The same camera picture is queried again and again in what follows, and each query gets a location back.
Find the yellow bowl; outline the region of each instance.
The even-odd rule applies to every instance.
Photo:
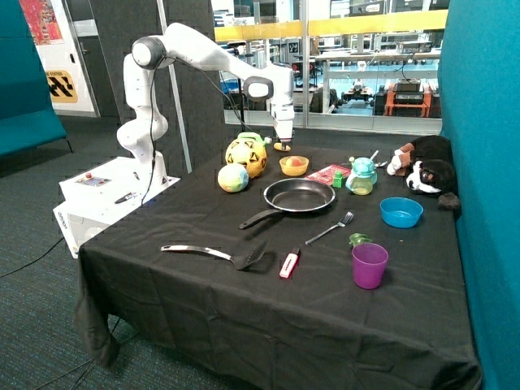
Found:
[[[287,164],[287,160],[289,160],[291,157],[298,157],[301,160],[302,164],[297,166],[297,167],[286,165]],[[303,175],[304,173],[307,172],[307,168],[309,167],[309,159],[305,158],[305,157],[302,157],[302,156],[287,156],[287,157],[282,158],[279,161],[279,165],[282,168],[282,172],[285,175],[287,175],[287,176],[301,176],[301,175]]]

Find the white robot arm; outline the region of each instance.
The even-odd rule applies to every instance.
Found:
[[[257,69],[229,54],[210,38],[183,24],[171,24],[164,35],[143,37],[124,60],[124,87],[127,104],[136,111],[136,119],[118,131],[118,141],[139,161],[140,180],[148,187],[164,185],[166,172],[163,156],[150,139],[157,140],[167,131],[167,121],[155,104],[150,89],[154,72],[176,59],[202,71],[226,71],[244,81],[244,94],[253,101],[271,100],[276,136],[282,148],[293,138],[293,70],[269,63]]]

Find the blue bowl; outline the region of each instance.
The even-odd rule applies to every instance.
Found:
[[[423,207],[406,197],[388,197],[379,204],[383,221],[395,228],[411,228],[423,214]]]

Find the glass window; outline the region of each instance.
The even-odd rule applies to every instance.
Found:
[[[440,131],[437,71],[449,0],[222,2],[234,21],[215,29],[217,39],[244,39],[239,57],[253,67],[293,69],[295,127]],[[239,123],[241,111],[246,123],[272,124],[269,102],[248,102],[236,77],[223,78],[223,91],[232,95],[224,103],[227,121]]]

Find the gray carpet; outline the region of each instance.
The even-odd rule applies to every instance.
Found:
[[[114,119],[60,119],[74,154],[66,141],[56,141],[0,158],[0,275],[33,262],[61,239],[52,213],[63,201],[59,181],[113,157],[128,156],[117,143]],[[229,139],[239,131],[229,127]],[[271,130],[258,132],[265,135]],[[407,141],[408,136],[297,129],[294,145],[339,148],[358,155],[380,150],[381,158],[387,158]],[[124,321],[115,329],[119,341],[127,340],[115,365],[110,370],[89,365],[72,326],[76,267],[61,241],[41,260],[0,279],[1,389],[255,388],[212,373],[175,350],[151,344]],[[116,320],[110,318],[110,327]],[[87,375],[81,377],[86,369]],[[80,377],[84,380],[77,383]]]

